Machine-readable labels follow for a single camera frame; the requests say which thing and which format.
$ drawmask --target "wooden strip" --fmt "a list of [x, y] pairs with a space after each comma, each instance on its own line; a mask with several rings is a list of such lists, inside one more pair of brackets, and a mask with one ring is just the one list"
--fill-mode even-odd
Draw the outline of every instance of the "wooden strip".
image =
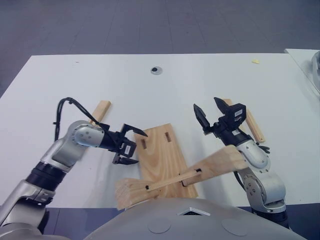
[[[146, 181], [160, 182], [173, 178], [187, 169], [171, 124], [153, 127], [144, 132], [148, 137], [135, 134], [136, 152], [141, 176]], [[196, 198], [196, 188], [183, 187], [177, 182], [161, 189], [160, 197]]]
[[184, 186], [188, 186], [247, 167], [248, 164], [236, 147], [234, 145], [228, 145], [189, 167], [186, 172], [194, 169], [201, 169], [201, 174], [183, 180], [182, 183]]
[[178, 182], [181, 182], [185, 179], [189, 179], [189, 178], [198, 176], [200, 174], [201, 174], [201, 171], [196, 171], [196, 170], [188, 171], [184, 174], [181, 174], [181, 175], [178, 175], [178, 176], [175, 176], [175, 177], [172, 177], [172, 178], [160, 181], [160, 182], [152, 183], [151, 185], [148, 185], [148, 188], [146, 191], [150, 192], [152, 190], [156, 190], [156, 189], [165, 187], [170, 184], [178, 183]]
[[[222, 100], [225, 101], [225, 103], [228, 104], [229, 106], [232, 106], [232, 105], [233, 105], [232, 100], [231, 100], [230, 98], [223, 98]], [[246, 129], [245, 129], [245, 126], [244, 126], [243, 124], [241, 124], [241, 125], [239, 126], [239, 129], [240, 129], [242, 132], [246, 133]]]
[[255, 140], [259, 143], [263, 143], [266, 141], [265, 136], [260, 130], [258, 124], [256, 123], [254, 116], [252, 116], [249, 109], [246, 110], [246, 123], [248, 124]]
[[[111, 105], [110, 101], [104, 101], [101, 100], [98, 104], [98, 106], [96, 106], [95, 110], [92, 113], [92, 116], [98, 121], [101, 122], [102, 119], [104, 118], [107, 110], [109, 109]], [[94, 121], [92, 121], [91, 119], [89, 120], [90, 124], [94, 124]]]

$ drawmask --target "wooden plank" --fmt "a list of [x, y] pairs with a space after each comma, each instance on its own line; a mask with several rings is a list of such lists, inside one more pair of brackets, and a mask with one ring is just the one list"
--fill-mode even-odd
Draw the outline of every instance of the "wooden plank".
[[[225, 101], [225, 103], [229, 106], [233, 105], [232, 100], [230, 98], [223, 98], [222, 100]], [[245, 126], [243, 124], [239, 126], [239, 129], [244, 133], [246, 132]]]
[[185, 172], [201, 169], [201, 174], [183, 180], [182, 183], [184, 186], [188, 186], [247, 167], [248, 164], [236, 147], [234, 145], [228, 145], [189, 167]]
[[170, 184], [178, 183], [178, 182], [181, 182], [181, 181], [183, 181], [185, 179], [189, 179], [189, 178], [198, 176], [200, 174], [201, 174], [201, 172], [200, 171], [196, 171], [196, 170], [187, 171], [186, 173], [180, 174], [178, 176], [175, 176], [175, 177], [172, 177], [172, 178], [160, 181], [160, 182], [152, 183], [152, 184], [147, 186], [146, 191], [150, 192], [152, 190], [156, 190], [156, 189], [165, 187], [165, 186], [170, 185]]
[[[111, 105], [110, 101], [101, 100], [99, 104], [96, 106], [95, 110], [92, 113], [92, 116], [98, 121], [101, 122], [104, 118], [107, 110]], [[91, 119], [89, 120], [90, 124], [95, 124]]]
[[[148, 137], [135, 134], [136, 152], [142, 178], [160, 182], [187, 169], [176, 135], [170, 123], [144, 130]], [[161, 189], [160, 197], [196, 198], [196, 188], [174, 183]]]
[[145, 181], [134, 178], [124, 178], [115, 184], [115, 199], [117, 209], [128, 208], [134, 204], [159, 195], [159, 190], [147, 191], [146, 185], [152, 184], [152, 181]]
[[258, 124], [256, 123], [254, 116], [252, 116], [249, 109], [246, 110], [246, 123], [248, 124], [254, 139], [259, 142], [263, 143], [266, 141], [265, 136], [263, 135], [262, 131], [260, 130]]

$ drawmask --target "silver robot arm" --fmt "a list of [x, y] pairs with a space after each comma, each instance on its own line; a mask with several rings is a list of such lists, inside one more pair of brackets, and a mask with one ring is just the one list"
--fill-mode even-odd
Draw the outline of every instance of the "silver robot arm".
[[229, 106], [217, 97], [214, 100], [224, 116], [219, 117], [213, 126], [210, 126], [202, 109], [197, 105], [193, 106], [204, 134], [213, 133], [226, 146], [234, 145], [243, 154], [249, 167], [238, 172], [242, 182], [237, 172], [234, 175], [246, 192], [252, 212], [289, 228], [284, 201], [286, 188], [278, 175], [270, 171], [270, 159], [263, 150], [266, 147], [258, 146], [250, 135], [239, 129], [247, 117], [246, 106], [240, 103]]
[[19, 182], [0, 208], [0, 238], [11, 234], [12, 230], [32, 229], [36, 231], [45, 215], [45, 206], [49, 204], [57, 186], [64, 176], [80, 160], [88, 147], [104, 148], [116, 152], [113, 163], [132, 164], [129, 159], [136, 144], [125, 137], [129, 130], [142, 135], [143, 131], [123, 125], [121, 132], [102, 129], [87, 121], [79, 120], [70, 125], [66, 135], [55, 141], [40, 159], [30, 175]]
[[249, 167], [239, 171], [252, 212], [289, 227], [286, 214], [286, 187], [280, 177], [270, 171], [269, 156], [254, 143], [245, 141], [236, 148]]

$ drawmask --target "small yellow object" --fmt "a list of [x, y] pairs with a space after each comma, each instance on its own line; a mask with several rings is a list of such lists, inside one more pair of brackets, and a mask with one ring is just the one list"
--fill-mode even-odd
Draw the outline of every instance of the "small yellow object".
[[258, 59], [253, 59], [251, 62], [254, 64], [260, 64], [260, 61]]

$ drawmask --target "wooden stick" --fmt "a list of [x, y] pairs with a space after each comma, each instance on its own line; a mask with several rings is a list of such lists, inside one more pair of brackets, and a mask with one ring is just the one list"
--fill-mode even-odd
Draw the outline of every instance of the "wooden stick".
[[[232, 100], [230, 99], [230, 98], [223, 98], [222, 99], [226, 104], [228, 104], [229, 106], [232, 106], [233, 105], [233, 103], [232, 103]], [[246, 132], [246, 129], [245, 129], [245, 126], [244, 125], [240, 125], [239, 126], [239, 129], [242, 131], [242, 132]]]
[[[95, 110], [92, 113], [92, 116], [98, 121], [101, 122], [101, 120], [104, 118], [107, 110], [109, 109], [111, 105], [110, 101], [104, 101], [101, 100], [98, 104], [98, 106], [96, 106]], [[89, 120], [90, 124], [95, 124], [94, 121], [92, 121], [91, 119]]]
[[266, 141], [265, 136], [260, 130], [258, 124], [256, 123], [254, 116], [252, 116], [249, 109], [246, 110], [246, 123], [248, 124], [255, 140], [259, 143], [263, 143]]
[[178, 175], [178, 176], [175, 176], [175, 177], [172, 177], [172, 178], [169, 178], [169, 179], [166, 179], [166, 180], [159, 181], [159, 182], [153, 183], [151, 185], [148, 185], [148, 186], [146, 186], [146, 191], [150, 192], [152, 190], [156, 190], [156, 189], [165, 187], [165, 186], [170, 185], [170, 184], [181, 182], [182, 180], [186, 180], [186, 179], [198, 176], [200, 174], [201, 174], [201, 169], [188, 171], [188, 172], [186, 172], [184, 174], [181, 174], [181, 175]]
[[182, 181], [184, 186], [195, 184], [213, 177], [242, 170], [248, 167], [242, 154], [233, 145], [225, 146], [202, 161], [189, 167], [186, 172], [201, 169], [201, 174]]

